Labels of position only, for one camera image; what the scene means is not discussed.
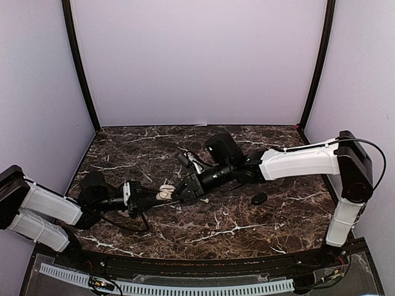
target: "gray wall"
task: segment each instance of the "gray wall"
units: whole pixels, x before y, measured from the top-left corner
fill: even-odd
[[[383,148],[388,170],[355,229],[365,236],[388,295],[395,295],[395,4],[338,1],[317,100],[307,125],[310,141],[340,130]],[[380,155],[373,158],[377,180]],[[340,192],[338,178],[333,182]]]
[[[0,44],[0,171],[18,164],[64,194],[94,130],[61,1],[0,1]],[[33,247],[0,231],[0,295],[19,294]]]
[[[73,1],[104,126],[298,123],[325,0]]]

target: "black post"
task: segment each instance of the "black post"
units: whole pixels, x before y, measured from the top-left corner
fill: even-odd
[[[298,124],[298,128],[302,131],[306,128],[306,124],[309,120],[309,116],[313,107],[315,95],[317,94],[318,85],[320,83],[323,64],[325,62],[326,51],[329,44],[329,37],[332,29],[333,16],[335,14],[335,4],[336,0],[328,0],[326,4],[325,20],[323,23],[321,44],[318,51],[317,63],[315,64],[313,79],[311,81],[311,86],[309,94],[307,96],[306,104],[304,106],[302,118],[300,123]]]
[[[86,82],[84,68],[82,66],[82,60],[80,50],[78,48],[77,36],[75,34],[73,14],[70,0],[62,0],[64,20],[66,23],[67,35],[69,36],[70,49],[72,50],[75,70],[77,72],[78,80],[80,82],[82,94],[84,96],[86,108],[88,108],[89,116],[93,127],[96,132],[100,130],[100,123],[98,115],[94,109],[91,93],[89,92],[88,83]]]

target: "brown marble surface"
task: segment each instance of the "brown marble surface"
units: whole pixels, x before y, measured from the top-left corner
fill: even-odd
[[[243,152],[303,142],[292,126],[150,126],[102,129],[94,140],[68,193],[77,197],[78,182],[90,171],[102,171],[119,186],[137,179],[144,186],[177,185],[188,170],[174,153],[190,149],[211,162],[204,141],[215,133],[230,133]],[[269,199],[251,205],[251,197],[266,192]],[[209,202],[174,203],[146,212],[152,232],[131,234],[101,221],[81,231],[68,226],[84,249],[116,255],[166,259],[235,259],[278,255],[320,246],[335,206],[320,176],[300,176],[214,192]],[[130,227],[138,219],[118,213],[106,217]]]

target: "white panel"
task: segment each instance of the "white panel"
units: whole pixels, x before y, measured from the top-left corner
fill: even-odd
[[[73,1],[104,126],[298,123],[325,0]]]
[[[65,193],[94,130],[58,0],[0,1],[0,171]],[[0,231],[0,294],[19,295],[34,245]]]
[[[350,130],[377,143],[388,158],[381,186],[355,233],[365,236],[388,295],[395,295],[395,4],[338,1],[328,55],[307,125],[311,142]],[[382,160],[366,146],[377,181]],[[338,192],[339,179],[332,178]]]

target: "white wall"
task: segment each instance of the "white wall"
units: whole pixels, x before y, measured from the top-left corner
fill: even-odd
[[[325,0],[73,1],[100,122],[298,123]]]
[[[0,1],[0,171],[65,193],[94,135],[61,1]],[[0,295],[19,295],[34,245],[0,231]]]
[[[357,225],[388,295],[395,295],[395,3],[338,1],[328,55],[306,134],[311,142],[351,130],[377,143],[388,170]],[[375,180],[380,155],[373,158]],[[338,179],[334,184],[340,192]]]

